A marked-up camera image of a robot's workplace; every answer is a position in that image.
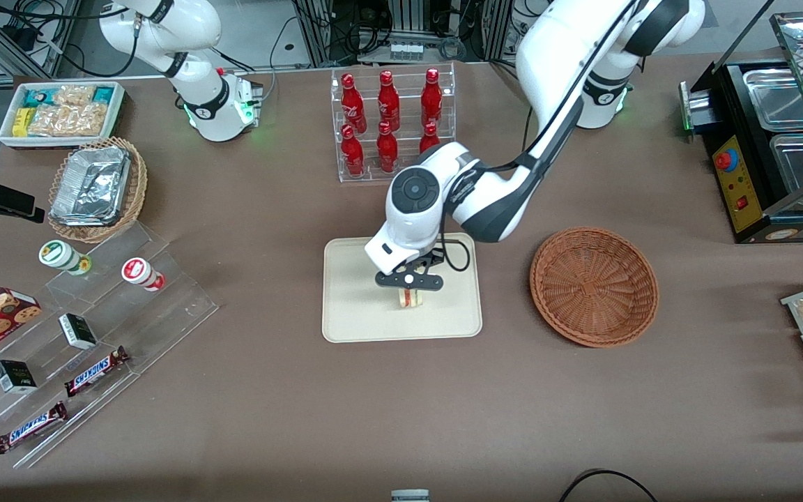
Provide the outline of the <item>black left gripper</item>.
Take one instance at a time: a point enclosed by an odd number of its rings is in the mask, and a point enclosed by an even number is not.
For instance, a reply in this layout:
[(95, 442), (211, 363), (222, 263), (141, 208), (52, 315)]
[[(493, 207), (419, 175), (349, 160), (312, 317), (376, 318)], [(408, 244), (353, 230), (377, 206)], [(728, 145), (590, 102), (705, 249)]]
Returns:
[(402, 306), (402, 289), (418, 290), (418, 305), (424, 304), (424, 290), (441, 290), (444, 282), (440, 275), (430, 273), (431, 267), (444, 262), (444, 251), (434, 249), (413, 261), (396, 267), (390, 274), (377, 271), (375, 283), (382, 288), (396, 288), (399, 306)]

